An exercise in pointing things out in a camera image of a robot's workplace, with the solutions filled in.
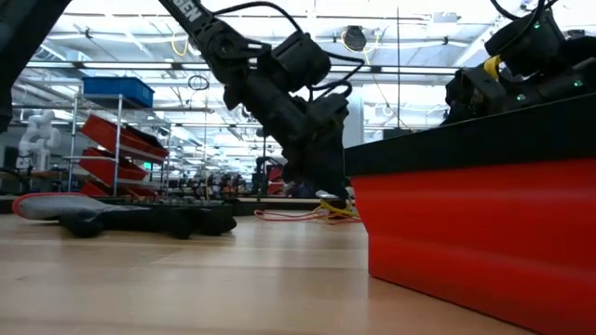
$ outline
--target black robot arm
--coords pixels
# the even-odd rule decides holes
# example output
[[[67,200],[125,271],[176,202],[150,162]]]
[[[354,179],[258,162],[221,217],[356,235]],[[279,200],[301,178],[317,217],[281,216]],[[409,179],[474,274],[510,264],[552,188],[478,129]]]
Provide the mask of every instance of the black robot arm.
[[[228,109],[240,103],[283,148],[288,160],[284,180],[309,180],[319,188],[345,197],[342,134],[348,112],[347,82],[315,87],[331,69],[330,55],[304,33],[293,19],[274,4],[254,2],[211,12],[197,0],[159,0],[189,35],[213,75],[224,85]],[[217,15],[246,7],[272,7],[286,15],[296,28],[281,45],[242,36]],[[313,99],[312,90],[344,85],[343,94]],[[293,97],[303,87],[309,100]]]

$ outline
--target wooden table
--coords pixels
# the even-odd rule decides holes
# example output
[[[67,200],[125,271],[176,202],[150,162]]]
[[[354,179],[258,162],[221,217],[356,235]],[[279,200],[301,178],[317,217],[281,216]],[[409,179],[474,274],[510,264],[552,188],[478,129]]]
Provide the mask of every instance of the wooden table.
[[[238,223],[84,240],[0,216],[0,334],[528,334],[370,278],[361,224]]]

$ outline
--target blue storage box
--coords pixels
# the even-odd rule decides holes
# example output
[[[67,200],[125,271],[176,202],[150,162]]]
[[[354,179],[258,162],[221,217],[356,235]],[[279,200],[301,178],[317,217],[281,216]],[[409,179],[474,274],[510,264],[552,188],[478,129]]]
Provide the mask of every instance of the blue storage box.
[[[85,77],[83,96],[106,108],[118,107],[122,95],[125,108],[152,108],[155,92],[141,79],[134,77]]]

